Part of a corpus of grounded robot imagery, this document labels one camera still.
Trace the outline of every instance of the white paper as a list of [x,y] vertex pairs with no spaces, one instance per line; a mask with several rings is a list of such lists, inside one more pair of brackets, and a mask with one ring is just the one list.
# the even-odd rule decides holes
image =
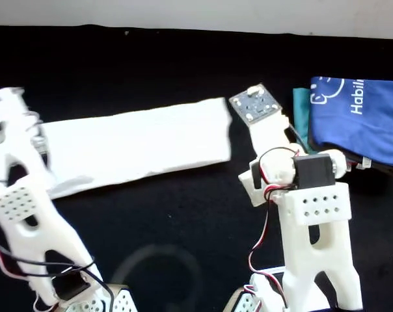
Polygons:
[[45,123],[60,198],[87,189],[229,161],[223,98],[114,116]]
[[393,38],[393,0],[0,0],[0,25],[84,24]]

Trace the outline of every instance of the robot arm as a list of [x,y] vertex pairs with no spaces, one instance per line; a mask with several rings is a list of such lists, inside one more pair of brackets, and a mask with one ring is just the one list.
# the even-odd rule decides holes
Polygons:
[[[0,253],[16,260],[21,279],[52,309],[82,312],[136,311],[126,289],[113,294],[102,282],[94,260],[76,230],[57,212],[47,189],[51,186],[42,153],[47,151],[37,115],[29,112],[21,90],[0,90],[0,226],[10,250]],[[7,186],[11,166],[27,175]],[[53,250],[68,263],[45,263]],[[49,269],[59,273],[50,274]]]
[[[245,300],[252,300],[255,312],[311,311],[308,301],[314,301],[309,300],[314,279],[324,271],[337,292],[338,305],[362,309],[349,238],[348,185],[336,182],[347,169],[344,154],[329,150],[307,155],[300,145],[290,143],[285,135],[291,127],[288,118],[262,85],[250,87],[230,102],[249,127],[257,154],[239,179],[253,206],[267,200],[277,204],[286,266],[282,298],[272,290],[267,274],[251,267],[254,274],[250,288],[245,288]],[[319,226],[315,244],[310,243],[309,226]]]

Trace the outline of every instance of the blue bag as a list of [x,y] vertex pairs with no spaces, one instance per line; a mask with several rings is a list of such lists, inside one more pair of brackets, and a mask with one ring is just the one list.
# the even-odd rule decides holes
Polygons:
[[314,77],[310,136],[393,166],[393,81]]

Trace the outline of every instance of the white wall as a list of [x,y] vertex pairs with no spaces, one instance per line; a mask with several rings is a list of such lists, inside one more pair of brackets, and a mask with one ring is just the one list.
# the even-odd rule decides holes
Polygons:
[[393,38],[393,0],[0,0],[0,25]]

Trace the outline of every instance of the blue fabric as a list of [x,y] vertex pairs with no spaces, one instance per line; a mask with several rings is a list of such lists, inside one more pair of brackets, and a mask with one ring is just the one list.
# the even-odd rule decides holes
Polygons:
[[310,103],[317,145],[335,144],[393,166],[393,81],[314,77]]
[[305,88],[293,89],[293,117],[295,120],[295,129],[302,138],[306,146],[306,152],[313,154],[315,151],[308,145],[308,127],[309,127],[309,95],[310,90]]

